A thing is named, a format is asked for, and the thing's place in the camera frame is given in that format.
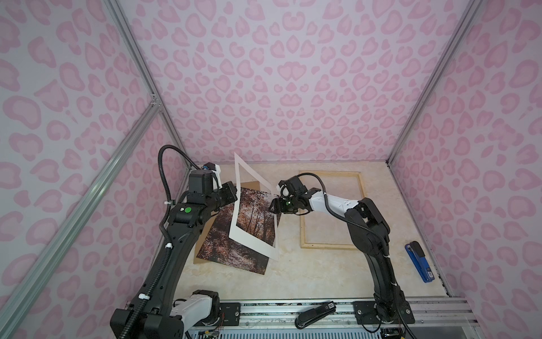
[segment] wooden picture frame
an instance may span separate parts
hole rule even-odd
[[[324,181],[324,177],[355,177],[357,179],[359,190],[361,192],[362,198],[365,197],[365,191],[363,188],[363,178],[360,172],[348,172],[348,171],[311,171],[312,173],[318,175]],[[300,219],[300,230],[301,230],[301,248],[317,248],[320,250],[358,250],[353,244],[315,244],[306,241],[306,225],[305,225],[305,216],[302,215]]]

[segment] black cable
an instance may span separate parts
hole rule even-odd
[[[282,195],[283,198],[286,197],[286,195],[284,195],[283,191],[284,189],[286,188],[286,185],[282,186],[282,188],[280,189],[280,195]]]
[[[190,159],[190,157],[188,155],[186,155],[185,152],[183,152],[179,147],[173,146],[173,145],[164,145],[164,146],[162,146],[162,148],[160,148],[160,150],[158,151],[159,159],[160,159],[160,154],[164,153],[164,151],[167,150],[167,149],[172,149],[172,150],[177,151],[177,153],[179,153],[183,158],[185,158],[186,161],[188,161],[191,166],[193,166],[195,169],[201,169],[198,165],[196,165],[195,162],[192,161],[192,159]]]
[[[193,167],[195,167],[196,169],[200,169],[200,168],[180,148],[178,148],[176,146],[173,146],[173,145],[164,145],[164,146],[162,146],[160,148],[160,150],[158,151],[158,171],[160,173],[160,179],[162,180],[162,184],[164,185],[164,190],[165,190],[165,193],[166,193],[166,201],[167,202],[172,202],[172,200],[171,200],[171,192],[169,190],[169,186],[167,185],[167,180],[166,180],[166,177],[165,177],[165,174],[164,174],[164,166],[163,166],[163,163],[162,163],[162,158],[163,158],[163,155],[164,155],[164,151],[167,150],[167,149],[172,149],[172,150],[177,151]],[[181,195],[181,198],[179,199],[179,201],[182,202],[187,194],[188,194],[188,191],[183,192],[183,194]],[[172,242],[169,232],[164,227],[164,223],[169,218],[170,211],[171,211],[171,204],[168,204],[167,208],[166,208],[166,212],[164,214],[164,217],[162,218],[161,222],[158,224],[158,228],[160,229],[160,232],[162,233],[162,236],[164,237],[164,243],[165,244],[168,244],[168,243]],[[169,261],[169,258],[171,256],[171,250],[172,249],[169,248],[169,247],[165,248],[164,255],[162,256],[162,259],[160,261],[160,265],[158,266],[158,271],[156,272],[153,279],[148,284],[148,286],[147,286],[147,288],[145,290],[144,294],[146,296],[150,297],[152,295],[152,292],[154,291],[154,288],[156,287],[156,285],[160,281],[160,278],[162,277],[162,273],[164,273],[164,270],[165,270],[165,268],[167,266],[167,262]],[[132,315],[130,316],[130,318],[128,318],[128,321],[124,325],[124,328],[122,329],[122,332],[119,335],[119,339],[128,339],[130,337],[130,332],[132,331],[132,328],[135,325],[136,321],[139,319],[139,315],[141,314],[141,312],[145,308],[145,305],[147,304],[147,301],[148,301],[147,299],[140,299],[139,300],[139,302],[137,303],[137,305],[133,309]]]
[[[366,330],[366,331],[369,332],[369,333],[376,333],[376,332],[378,332],[378,330],[380,329],[380,326],[382,326],[382,320],[379,319],[379,320],[380,320],[380,323],[378,324],[378,327],[376,328],[376,330],[369,331],[369,330],[367,330],[367,327],[365,327],[365,325],[363,324],[363,317],[368,316],[368,315],[370,315],[370,314],[369,314],[369,313],[362,314],[362,319],[361,319],[361,320],[362,320],[362,327],[363,327],[363,329]]]
[[[301,173],[299,174],[297,177],[300,177],[300,176],[304,176],[304,175],[310,175],[310,176],[313,176],[315,177],[318,182],[320,182],[320,185],[322,186],[322,193],[324,194],[324,202],[325,202],[325,205],[326,205],[326,209],[327,211],[333,215],[335,218],[339,219],[339,220],[342,220],[346,223],[349,223],[351,225],[354,225],[356,227],[359,227],[371,234],[373,234],[374,236],[376,236],[381,242],[382,244],[385,244],[386,241],[385,239],[378,233],[376,233],[375,231],[365,227],[365,226],[362,226],[356,222],[353,222],[352,220],[348,220],[347,218],[335,213],[335,211],[333,211],[331,208],[330,208],[330,204],[328,203],[327,201],[327,193],[326,193],[326,186],[324,185],[322,179],[320,179],[320,177],[314,173]],[[395,297],[395,309],[397,311],[397,314],[399,316],[399,319],[401,320],[401,322],[403,323],[404,327],[405,327],[405,330],[408,332],[408,334],[412,337],[412,339],[416,339],[416,336],[414,335],[414,333],[412,333],[412,331],[410,330],[409,326],[407,325],[407,323],[405,322],[404,318],[403,318],[403,315],[401,315],[401,311],[399,309],[399,305],[397,304],[397,300],[399,300],[399,285],[397,284],[397,279],[395,278],[395,272],[393,271],[393,266],[391,265],[391,259],[390,259],[390,253],[388,251],[388,248],[386,246],[382,246],[382,251],[384,253],[384,258],[386,259],[386,264],[388,266],[388,269],[390,270],[390,278],[391,278],[391,284],[392,284],[392,289],[394,291],[394,297]]]
[[[177,305],[175,305],[176,302],[185,302],[185,301],[186,301],[186,299],[175,299],[173,301],[173,307],[177,306]]]

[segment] forest photograph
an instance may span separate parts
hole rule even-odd
[[[237,217],[238,227],[271,246],[275,241],[274,214],[268,208],[273,198],[271,193],[242,187]],[[233,210],[234,204],[229,204],[218,212],[196,257],[265,274],[269,258],[229,238]]]

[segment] aluminum frame rail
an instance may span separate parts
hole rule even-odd
[[[291,329],[300,312],[314,308],[330,299],[273,299],[222,300],[241,303],[239,326],[228,329]],[[419,297],[407,298],[416,323],[410,327],[466,327],[476,328],[479,323],[465,298]],[[374,301],[373,298],[333,299],[337,305],[334,314],[311,325],[311,328],[362,328],[356,322],[354,301]],[[382,328],[396,328],[397,324],[382,324]]]

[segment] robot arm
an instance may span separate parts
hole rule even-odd
[[[217,212],[237,200],[231,181],[221,183],[220,167],[212,163],[190,172],[186,202],[178,202],[167,219],[172,239],[160,249],[149,275],[126,309],[116,309],[110,325],[117,338],[181,338],[196,322],[213,325],[218,321],[220,300],[217,292],[195,291],[173,306],[173,294],[188,255],[203,226]],[[165,252],[171,251],[164,264]],[[156,277],[159,280],[148,292]]]
[[[401,316],[399,308],[404,311],[409,305],[395,283],[389,261],[388,224],[370,199],[353,201],[327,195],[320,183],[322,190],[307,190],[299,176],[281,181],[281,197],[274,199],[269,209],[285,214],[296,214],[299,209],[318,211],[346,221],[352,242],[365,254],[375,282],[375,313],[384,323],[396,321]],[[184,331],[199,320],[213,325],[219,319],[217,292],[198,290],[178,305],[173,305],[173,294],[188,255],[211,218],[211,212],[235,202],[236,188],[231,181],[222,184],[219,166],[208,163],[203,169],[190,173],[185,193],[186,202],[178,202],[167,219],[172,243],[161,248],[148,277],[127,308],[116,309],[111,317],[111,329],[117,338],[182,337]],[[164,263],[162,258],[166,251],[171,254]],[[156,279],[149,293],[149,285]]]
[[[307,173],[281,181],[281,196],[273,201],[270,210],[275,213],[297,214],[299,209],[304,209],[307,213],[323,212],[345,221],[353,244],[363,252],[371,270],[375,284],[376,315],[383,323],[397,321],[400,310],[406,310],[409,305],[395,281],[389,260],[390,227],[375,203],[369,198],[354,201],[329,195],[321,181],[323,190],[307,189],[299,179],[302,175],[318,178]]]

